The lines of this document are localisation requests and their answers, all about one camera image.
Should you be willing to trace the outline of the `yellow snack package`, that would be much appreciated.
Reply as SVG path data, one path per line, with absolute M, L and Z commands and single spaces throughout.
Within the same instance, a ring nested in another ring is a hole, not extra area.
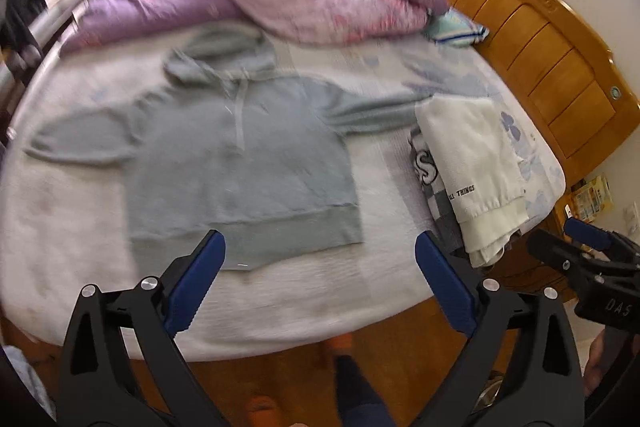
M 574 205 L 574 216 L 585 222 L 593 222 L 602 212 L 613 208 L 613 197 L 608 179 L 595 176 L 584 182 L 570 195 Z

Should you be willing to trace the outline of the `wooden headboard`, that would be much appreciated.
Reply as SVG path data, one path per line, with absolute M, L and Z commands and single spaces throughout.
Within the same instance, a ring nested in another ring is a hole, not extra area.
M 477 51 L 498 72 L 573 185 L 639 124 L 611 50 L 563 0 L 448 0 L 489 30 Z

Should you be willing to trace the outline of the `grey hoodie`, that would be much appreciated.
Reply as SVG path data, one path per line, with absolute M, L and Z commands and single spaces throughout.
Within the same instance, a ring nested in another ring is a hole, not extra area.
M 163 86 L 49 121 L 26 146 L 39 160 L 122 170 L 141 274 L 213 230 L 229 270 L 362 241 L 345 140 L 410 126 L 416 93 L 372 98 L 284 69 L 243 25 L 208 28 L 163 70 Z

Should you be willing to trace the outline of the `blue striped pillow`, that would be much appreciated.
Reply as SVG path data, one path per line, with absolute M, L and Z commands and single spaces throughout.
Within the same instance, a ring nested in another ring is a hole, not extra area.
M 449 9 L 446 14 L 434 17 L 423 33 L 434 43 L 465 48 L 483 42 L 489 36 L 489 29 L 457 10 Z

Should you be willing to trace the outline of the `grey patterned folded garment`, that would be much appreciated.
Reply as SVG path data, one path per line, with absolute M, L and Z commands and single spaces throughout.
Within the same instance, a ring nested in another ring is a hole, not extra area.
M 418 126 L 411 129 L 408 143 L 413 170 L 435 222 L 442 251 L 452 254 L 463 247 L 461 230 L 442 176 Z

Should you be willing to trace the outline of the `orange slipper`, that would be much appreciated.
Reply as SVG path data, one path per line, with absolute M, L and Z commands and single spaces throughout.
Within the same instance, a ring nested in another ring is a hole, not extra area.
M 252 427 L 282 427 L 283 418 L 280 407 L 273 399 L 258 395 L 246 405 L 248 421 Z

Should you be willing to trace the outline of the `cream knit sweater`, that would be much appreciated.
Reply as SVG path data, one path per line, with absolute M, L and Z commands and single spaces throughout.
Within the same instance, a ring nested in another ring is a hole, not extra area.
M 518 156 L 489 98 L 435 94 L 416 106 L 474 268 L 496 263 L 528 220 Z

